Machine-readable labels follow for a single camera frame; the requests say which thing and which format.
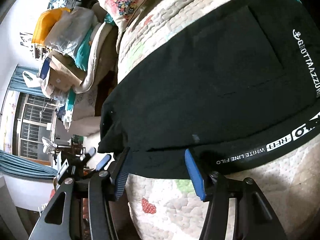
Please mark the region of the black pants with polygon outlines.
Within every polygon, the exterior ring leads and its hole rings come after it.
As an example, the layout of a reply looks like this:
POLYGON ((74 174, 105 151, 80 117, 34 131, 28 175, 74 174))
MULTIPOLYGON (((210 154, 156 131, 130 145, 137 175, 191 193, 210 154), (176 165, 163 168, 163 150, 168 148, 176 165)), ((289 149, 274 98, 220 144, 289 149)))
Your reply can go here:
POLYGON ((129 171, 187 179, 186 150, 231 174, 319 133, 319 27, 297 0, 231 0, 127 74, 103 104, 100 153, 129 171))

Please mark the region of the heart pattern quilt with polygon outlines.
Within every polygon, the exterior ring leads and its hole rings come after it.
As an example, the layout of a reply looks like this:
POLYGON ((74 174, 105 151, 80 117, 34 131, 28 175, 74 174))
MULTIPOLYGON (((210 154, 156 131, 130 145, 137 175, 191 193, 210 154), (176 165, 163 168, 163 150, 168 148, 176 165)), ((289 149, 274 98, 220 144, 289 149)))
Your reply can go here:
MULTIPOLYGON (((230 0, 146 0, 119 45, 122 80, 156 48, 188 24, 230 0)), ((235 173, 252 177, 272 205, 289 239, 319 238, 319 137, 263 166, 235 173)), ((130 175, 126 184, 129 220, 142 239, 198 239, 207 203, 183 179, 130 175)))

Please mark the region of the window with grille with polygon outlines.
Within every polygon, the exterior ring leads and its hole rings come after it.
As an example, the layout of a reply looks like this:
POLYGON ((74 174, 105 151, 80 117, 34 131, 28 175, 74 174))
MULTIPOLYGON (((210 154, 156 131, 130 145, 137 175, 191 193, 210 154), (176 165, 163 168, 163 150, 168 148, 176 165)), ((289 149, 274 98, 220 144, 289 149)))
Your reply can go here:
POLYGON ((52 164, 51 155, 43 152, 42 138, 54 137, 56 107, 54 100, 19 94, 12 136, 14 155, 48 166, 52 164))

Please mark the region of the blue curtain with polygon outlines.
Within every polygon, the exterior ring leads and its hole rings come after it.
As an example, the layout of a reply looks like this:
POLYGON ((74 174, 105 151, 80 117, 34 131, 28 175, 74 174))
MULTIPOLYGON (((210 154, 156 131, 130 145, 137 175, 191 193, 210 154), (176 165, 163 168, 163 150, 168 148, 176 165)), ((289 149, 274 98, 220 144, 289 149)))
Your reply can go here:
MULTIPOLYGON (((8 90, 47 99, 40 87, 27 87, 23 78, 23 72, 30 72, 36 75, 36 69, 34 68, 17 66, 11 77, 8 90)), ((1 150, 1 171, 14 176, 32 179, 53 179, 57 175, 57 170, 52 167, 18 157, 3 150, 1 150)))

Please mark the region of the cardboard box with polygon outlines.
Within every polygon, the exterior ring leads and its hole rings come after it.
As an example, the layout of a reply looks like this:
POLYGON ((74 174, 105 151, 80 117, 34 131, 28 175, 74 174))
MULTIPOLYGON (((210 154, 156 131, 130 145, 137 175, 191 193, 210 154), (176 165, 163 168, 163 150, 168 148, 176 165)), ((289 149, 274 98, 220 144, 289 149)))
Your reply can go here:
POLYGON ((55 92, 68 92, 72 87, 79 87, 86 72, 79 69, 72 57, 52 50, 45 58, 39 72, 41 90, 51 98, 55 92))

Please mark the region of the beige folded mattress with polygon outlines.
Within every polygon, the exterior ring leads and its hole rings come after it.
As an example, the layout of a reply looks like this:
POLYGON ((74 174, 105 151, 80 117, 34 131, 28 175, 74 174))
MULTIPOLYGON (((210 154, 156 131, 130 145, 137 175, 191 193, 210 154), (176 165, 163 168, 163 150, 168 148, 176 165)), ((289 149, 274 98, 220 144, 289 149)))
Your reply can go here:
POLYGON ((114 71, 118 53, 116 43, 118 38, 118 27, 103 23, 91 46, 87 74, 79 87, 73 87, 76 94, 88 92, 97 86, 110 71, 114 71))

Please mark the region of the white plastic bag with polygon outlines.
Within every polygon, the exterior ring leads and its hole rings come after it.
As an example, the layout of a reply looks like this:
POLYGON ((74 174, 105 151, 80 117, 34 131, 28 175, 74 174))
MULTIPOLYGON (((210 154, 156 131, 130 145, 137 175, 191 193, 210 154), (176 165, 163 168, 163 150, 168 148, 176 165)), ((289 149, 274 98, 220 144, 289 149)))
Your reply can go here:
POLYGON ((23 71, 22 76, 24 79, 24 83, 28 88, 41 87, 42 81, 35 74, 33 74, 29 71, 23 71))

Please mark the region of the teal cloth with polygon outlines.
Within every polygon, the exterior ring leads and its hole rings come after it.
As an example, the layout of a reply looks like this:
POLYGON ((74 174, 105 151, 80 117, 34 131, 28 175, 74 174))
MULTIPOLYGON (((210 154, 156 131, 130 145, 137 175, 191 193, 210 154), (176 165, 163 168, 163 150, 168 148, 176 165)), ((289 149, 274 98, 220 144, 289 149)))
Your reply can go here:
POLYGON ((76 67, 80 70, 83 70, 84 72, 88 70, 88 59, 91 51, 90 38, 92 32, 93 29, 90 28, 86 36, 84 37, 83 41, 81 42, 74 60, 76 67))

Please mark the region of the clear plastic bag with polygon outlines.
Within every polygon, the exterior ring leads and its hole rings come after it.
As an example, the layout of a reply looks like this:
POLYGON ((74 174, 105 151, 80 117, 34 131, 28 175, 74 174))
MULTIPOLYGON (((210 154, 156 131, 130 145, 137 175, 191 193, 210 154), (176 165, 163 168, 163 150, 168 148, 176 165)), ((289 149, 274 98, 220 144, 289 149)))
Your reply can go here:
POLYGON ((74 59, 95 20, 91 9, 75 7, 71 12, 63 12, 47 35, 44 45, 74 59))

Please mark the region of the yellow bag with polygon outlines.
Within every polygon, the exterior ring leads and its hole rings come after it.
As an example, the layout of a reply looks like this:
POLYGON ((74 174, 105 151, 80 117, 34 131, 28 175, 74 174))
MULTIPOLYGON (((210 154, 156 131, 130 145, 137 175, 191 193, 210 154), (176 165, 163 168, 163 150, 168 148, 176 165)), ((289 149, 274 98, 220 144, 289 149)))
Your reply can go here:
POLYGON ((71 12, 68 8, 57 8, 43 12, 33 32, 32 44, 44 46, 44 41, 50 33, 52 27, 60 20, 64 12, 71 12))

